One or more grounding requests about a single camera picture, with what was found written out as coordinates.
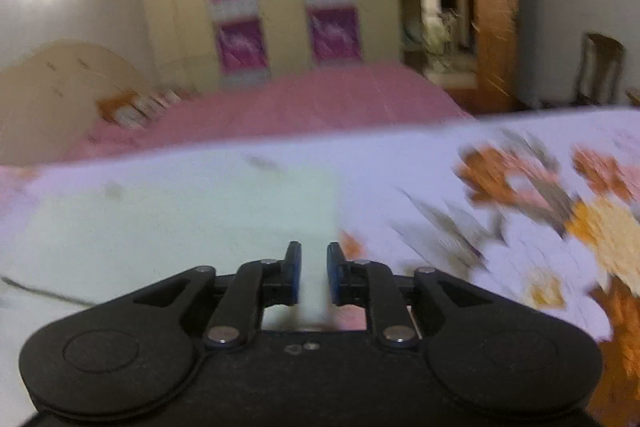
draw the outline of headboard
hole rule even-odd
[[[126,60],[87,42],[58,41],[0,71],[0,164],[56,161],[99,118],[96,100],[151,84]]]

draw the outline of wooden chair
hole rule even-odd
[[[625,47],[616,39],[599,33],[585,33],[582,38],[582,61],[575,81],[574,99],[570,102],[542,100],[542,107],[552,109],[615,103],[624,56]]]

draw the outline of white flower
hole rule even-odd
[[[471,284],[569,322],[596,341],[610,340],[609,319],[589,296],[604,283],[593,253],[522,214],[509,214],[507,220],[506,245],[484,246],[486,269],[475,267]]]

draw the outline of pink bedspread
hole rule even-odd
[[[99,122],[65,160],[185,143],[433,124],[469,118],[439,87],[399,64],[322,68],[265,86],[181,102],[145,130]]]

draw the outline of purple panel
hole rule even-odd
[[[360,59],[360,31],[354,8],[310,12],[309,28],[317,62]]]
[[[218,49],[225,74],[267,67],[267,53],[259,20],[221,26]]]

